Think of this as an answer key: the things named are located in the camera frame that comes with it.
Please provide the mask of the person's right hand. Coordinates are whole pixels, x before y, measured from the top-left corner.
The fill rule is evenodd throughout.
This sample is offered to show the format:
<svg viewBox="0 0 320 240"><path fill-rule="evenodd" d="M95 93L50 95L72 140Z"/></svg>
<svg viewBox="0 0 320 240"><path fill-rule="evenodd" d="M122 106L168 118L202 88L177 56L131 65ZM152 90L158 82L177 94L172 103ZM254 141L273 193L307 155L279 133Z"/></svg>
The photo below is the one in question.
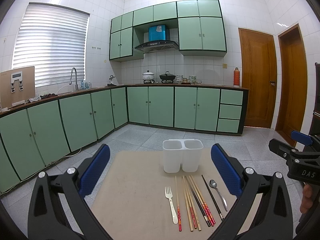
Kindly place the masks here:
<svg viewBox="0 0 320 240"><path fill-rule="evenodd" d="M313 189L312 186L310 184L306 184L303 187L303 198L302 198L302 202L300 205L300 212L302 214L305 214L309 211L309 209L312 207L313 205L313 200L312 200L312 194L313 194Z"/></svg>

